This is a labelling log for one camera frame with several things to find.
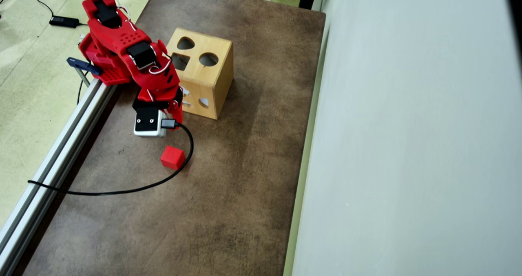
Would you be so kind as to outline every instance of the black power adapter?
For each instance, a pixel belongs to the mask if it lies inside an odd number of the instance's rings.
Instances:
[[[78,25],[80,25],[80,20],[78,20],[78,18],[52,16],[51,20],[49,21],[49,24],[64,27],[72,27],[73,29],[75,29]]]

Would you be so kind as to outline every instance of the brown table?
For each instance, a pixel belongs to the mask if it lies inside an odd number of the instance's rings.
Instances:
[[[177,27],[234,42],[219,120],[185,114],[194,156],[136,194],[65,196],[26,275],[282,274],[325,15],[261,0],[150,0],[137,22],[153,40]],[[171,170],[183,131],[133,135],[136,85],[122,86],[70,187],[134,188]]]

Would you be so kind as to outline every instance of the red robot arm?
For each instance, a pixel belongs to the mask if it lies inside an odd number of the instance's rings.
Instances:
[[[139,101],[155,102],[181,123],[183,92],[165,44],[153,42],[114,0],[86,0],[82,5],[90,33],[80,43],[80,51],[103,71],[94,77],[106,85],[134,79],[142,88]]]

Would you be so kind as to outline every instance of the wooden shape sorter box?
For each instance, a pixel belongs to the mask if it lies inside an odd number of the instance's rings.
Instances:
[[[166,49],[183,88],[183,111],[217,119],[234,78],[232,42],[176,29]]]

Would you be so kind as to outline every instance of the red cube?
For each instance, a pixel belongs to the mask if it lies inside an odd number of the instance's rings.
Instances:
[[[163,155],[161,155],[161,163],[168,168],[178,170],[185,161],[185,153],[179,148],[166,146]]]

